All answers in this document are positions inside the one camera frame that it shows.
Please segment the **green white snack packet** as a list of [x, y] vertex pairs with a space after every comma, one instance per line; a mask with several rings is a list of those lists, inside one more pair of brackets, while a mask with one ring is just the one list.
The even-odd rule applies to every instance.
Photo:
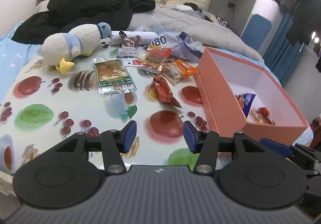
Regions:
[[94, 63], [102, 95], [131, 93], [137, 89], [128, 70], [120, 60], [109, 60]]

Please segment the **orange snack packet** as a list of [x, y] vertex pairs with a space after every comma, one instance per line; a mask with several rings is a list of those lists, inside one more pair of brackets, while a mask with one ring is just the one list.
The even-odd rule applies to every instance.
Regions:
[[181, 60], [167, 60], [163, 65], [161, 75], [171, 84], [176, 85], [179, 81], [192, 76], [196, 67]]

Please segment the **red yellow tofu snack packet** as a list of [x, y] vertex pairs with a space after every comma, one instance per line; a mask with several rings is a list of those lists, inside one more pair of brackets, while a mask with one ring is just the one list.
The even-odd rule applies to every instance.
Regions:
[[171, 55], [172, 48], [150, 45], [142, 57], [133, 59], [132, 65], [139, 69], [160, 74], [163, 64]]

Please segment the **shrimp flavor snack bag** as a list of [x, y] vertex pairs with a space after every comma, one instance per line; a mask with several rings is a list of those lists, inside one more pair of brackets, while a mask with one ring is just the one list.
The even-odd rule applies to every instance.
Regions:
[[122, 40], [118, 47], [118, 51], [116, 54], [116, 59], [122, 61], [124, 66], [130, 65], [132, 60], [138, 58], [136, 45], [140, 40], [139, 35], [135, 35], [134, 37], [129, 37], [125, 32], [120, 31], [119, 36]]

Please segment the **red candy packet in box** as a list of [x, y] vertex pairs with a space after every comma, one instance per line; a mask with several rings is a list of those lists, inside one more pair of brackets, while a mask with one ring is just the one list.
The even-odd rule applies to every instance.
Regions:
[[270, 116], [270, 112], [267, 107], [260, 107], [258, 109], [252, 109], [250, 111], [251, 118], [256, 123], [275, 124]]

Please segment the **salmon pink cardboard box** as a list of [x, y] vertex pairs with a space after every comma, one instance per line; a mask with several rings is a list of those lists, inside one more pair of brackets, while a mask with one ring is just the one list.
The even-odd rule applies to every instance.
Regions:
[[257, 141], [311, 144], [309, 123], [263, 66], [206, 48], [195, 80], [210, 130], [225, 137], [240, 130]]

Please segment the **blue white snack in box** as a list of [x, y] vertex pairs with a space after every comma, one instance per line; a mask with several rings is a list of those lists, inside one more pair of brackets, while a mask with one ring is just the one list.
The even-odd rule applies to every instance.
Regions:
[[254, 101], [255, 97], [256, 97], [256, 94], [250, 94], [250, 93], [235, 95], [235, 98], [237, 99], [237, 102], [241, 107], [245, 117], [248, 117], [252, 106], [252, 102]]

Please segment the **fruit print tablecloth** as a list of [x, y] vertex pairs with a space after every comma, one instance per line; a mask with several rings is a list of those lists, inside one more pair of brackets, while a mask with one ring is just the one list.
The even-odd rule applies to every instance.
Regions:
[[137, 123], [137, 136], [122, 158], [132, 165], [194, 166], [196, 155], [183, 138], [183, 123], [214, 130], [206, 115], [196, 75], [171, 84], [176, 107], [158, 100], [151, 72], [128, 67], [136, 89], [101, 94], [97, 77], [108, 73], [116, 49], [98, 48], [76, 61], [67, 74], [45, 65], [39, 55], [21, 70], [1, 103], [1, 171], [13, 175], [21, 166], [77, 132], [98, 136]]

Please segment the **blue curtain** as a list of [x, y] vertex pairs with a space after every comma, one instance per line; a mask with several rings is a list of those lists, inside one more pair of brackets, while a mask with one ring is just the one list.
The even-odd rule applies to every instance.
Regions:
[[293, 16], [286, 12], [270, 46], [263, 56], [265, 65], [269, 67], [283, 87], [292, 76], [301, 59], [302, 49], [304, 48], [304, 45], [299, 42], [292, 45], [286, 37], [286, 33], [292, 23]]

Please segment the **white cylindrical can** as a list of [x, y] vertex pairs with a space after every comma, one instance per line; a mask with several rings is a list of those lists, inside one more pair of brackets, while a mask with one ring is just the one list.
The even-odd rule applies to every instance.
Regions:
[[122, 37], [133, 38], [139, 36], [137, 45], [148, 45], [157, 36], [155, 32], [143, 32], [143, 31], [112, 31], [109, 37], [110, 45], [120, 45], [122, 43]]

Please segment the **white blue plush duck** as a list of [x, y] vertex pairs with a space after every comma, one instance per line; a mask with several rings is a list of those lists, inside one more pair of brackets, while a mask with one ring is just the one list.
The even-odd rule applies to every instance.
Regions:
[[82, 24], [67, 33], [55, 33], [44, 40], [41, 55], [44, 63], [54, 67], [60, 73], [67, 73], [75, 66], [73, 59], [88, 57], [102, 39], [111, 35], [111, 27], [105, 22]]

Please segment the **blue chair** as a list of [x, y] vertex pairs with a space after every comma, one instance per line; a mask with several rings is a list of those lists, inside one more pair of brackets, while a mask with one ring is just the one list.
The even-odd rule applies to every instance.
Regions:
[[245, 44], [258, 51], [271, 27], [271, 21], [259, 14], [254, 14], [243, 31], [241, 39]]

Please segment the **light blue bed sheet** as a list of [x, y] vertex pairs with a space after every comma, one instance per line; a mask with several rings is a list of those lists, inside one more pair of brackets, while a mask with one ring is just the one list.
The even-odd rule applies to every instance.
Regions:
[[41, 45], [22, 44], [12, 39], [14, 33], [23, 24], [18, 23], [12, 31], [3, 35], [0, 41], [0, 94], [1, 100], [12, 86], [21, 69], [33, 58]]

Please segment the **hanging dark clothes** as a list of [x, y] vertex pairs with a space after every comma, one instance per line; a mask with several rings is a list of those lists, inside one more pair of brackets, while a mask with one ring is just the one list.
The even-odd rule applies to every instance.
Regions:
[[282, 0], [283, 13], [293, 16], [293, 23], [286, 33], [288, 41], [295, 45], [308, 45], [312, 40], [312, 34], [320, 30], [320, 0]]

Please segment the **wall power socket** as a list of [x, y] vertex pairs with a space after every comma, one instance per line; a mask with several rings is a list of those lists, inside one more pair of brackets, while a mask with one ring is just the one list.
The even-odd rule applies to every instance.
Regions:
[[231, 3], [231, 2], [228, 3], [228, 8], [234, 8], [234, 7], [235, 7], [235, 5], [233, 3]]

